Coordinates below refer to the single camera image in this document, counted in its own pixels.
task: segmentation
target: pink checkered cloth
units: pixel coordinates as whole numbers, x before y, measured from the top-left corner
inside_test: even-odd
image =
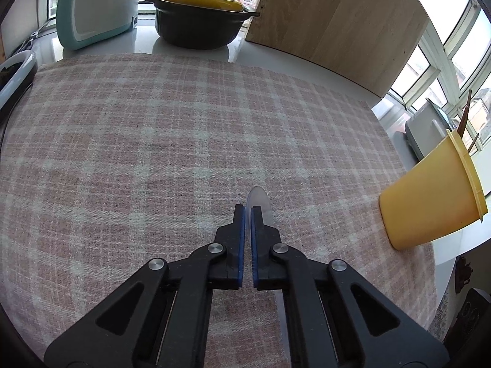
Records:
[[[163,55],[47,65],[10,119],[0,171],[0,301],[42,356],[153,257],[187,257],[254,185],[282,240],[346,260],[427,327],[430,244],[392,249],[378,197],[404,173],[364,102],[258,67]],[[287,366],[274,296],[216,291],[206,366]]]

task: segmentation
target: table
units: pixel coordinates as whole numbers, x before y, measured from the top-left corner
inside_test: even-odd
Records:
[[[47,32],[34,42],[33,50],[38,58],[38,64],[52,63],[63,58],[70,58],[81,54],[111,54],[111,53],[159,53],[182,56],[197,56],[218,61],[235,62],[246,66],[258,66],[297,77],[308,82],[326,86],[332,90],[347,94],[353,98],[365,100],[374,110],[382,127],[391,138],[396,150],[401,157],[404,167],[409,170],[417,160],[404,140],[404,122],[409,118],[404,109],[396,102],[382,100],[356,83],[340,76],[332,71],[320,67],[304,59],[284,52],[267,48],[262,45],[248,43],[243,40],[244,31],[228,46],[213,51],[188,50],[174,47],[161,40],[154,28],[153,16],[141,15],[138,26],[131,32],[123,33],[112,39],[93,44],[81,51],[67,51],[60,45],[56,32]],[[486,238],[482,228],[479,243]],[[443,297],[450,279],[456,256],[463,253],[462,250],[470,250],[477,246],[473,240],[476,229],[457,231],[440,240],[433,242],[435,252],[435,283],[439,300]]]

